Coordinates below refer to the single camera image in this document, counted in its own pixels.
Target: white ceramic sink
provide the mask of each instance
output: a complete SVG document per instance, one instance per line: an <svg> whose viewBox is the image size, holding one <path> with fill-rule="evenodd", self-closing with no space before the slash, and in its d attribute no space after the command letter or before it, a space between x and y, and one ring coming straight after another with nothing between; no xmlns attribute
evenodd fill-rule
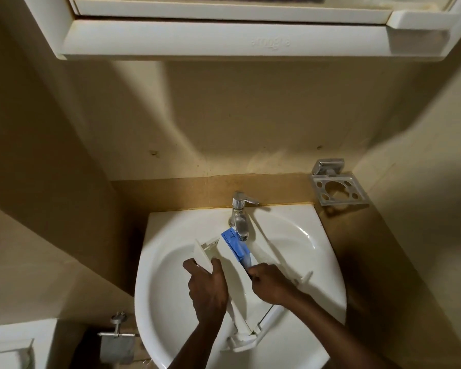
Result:
<svg viewBox="0 0 461 369"><path fill-rule="evenodd" d="M312 205L246 208L275 256L296 275L312 271L303 290L344 323L347 300L333 249ZM189 297L190 275L182 267L195 240L204 243L228 229L231 209L151 213L135 285L135 317L143 344L159 368L167 368L197 326ZM254 239L256 228L250 228ZM226 315L208 368L319 369L328 355L314 335L286 311L259 345L234 353L221 351L234 324Z"/></svg>

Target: person's left hand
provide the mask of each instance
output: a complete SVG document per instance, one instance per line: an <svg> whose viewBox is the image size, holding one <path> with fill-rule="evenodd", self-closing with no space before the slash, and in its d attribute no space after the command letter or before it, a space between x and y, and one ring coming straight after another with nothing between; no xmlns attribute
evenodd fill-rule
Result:
<svg viewBox="0 0 461 369"><path fill-rule="evenodd" d="M229 293L220 260L212 259L213 272L210 274L194 259L183 262L183 267L191 274L188 287L198 322L222 322L226 314Z"/></svg>

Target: person's right hand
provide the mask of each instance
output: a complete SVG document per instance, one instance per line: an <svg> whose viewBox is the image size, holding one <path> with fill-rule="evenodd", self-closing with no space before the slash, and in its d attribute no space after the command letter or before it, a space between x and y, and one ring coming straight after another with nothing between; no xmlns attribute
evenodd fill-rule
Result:
<svg viewBox="0 0 461 369"><path fill-rule="evenodd" d="M248 273L253 278L253 291L267 303L282 305L296 290L275 264L261 263L248 268Z"/></svg>

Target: faucet handle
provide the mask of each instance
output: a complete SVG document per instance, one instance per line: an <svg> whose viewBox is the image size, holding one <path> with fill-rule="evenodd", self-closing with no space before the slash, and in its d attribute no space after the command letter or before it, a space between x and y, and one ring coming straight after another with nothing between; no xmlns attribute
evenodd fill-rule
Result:
<svg viewBox="0 0 461 369"><path fill-rule="evenodd" d="M248 197L246 194L244 194L241 191L235 191L234 195L232 197L232 207L236 210L241 210L244 208L244 206L247 203L251 204L259 204L259 201L257 201L254 198Z"/></svg>

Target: metal wall bracket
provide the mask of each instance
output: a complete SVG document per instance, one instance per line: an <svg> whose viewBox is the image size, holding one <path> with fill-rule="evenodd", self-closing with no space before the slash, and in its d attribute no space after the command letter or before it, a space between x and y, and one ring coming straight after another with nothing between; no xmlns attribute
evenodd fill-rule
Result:
<svg viewBox="0 0 461 369"><path fill-rule="evenodd" d="M319 159L316 161L310 175L311 184L316 192L321 206L339 206L341 204L369 204L367 193L351 172L342 173L345 161L342 158ZM344 193L340 197L327 187L341 184Z"/></svg>

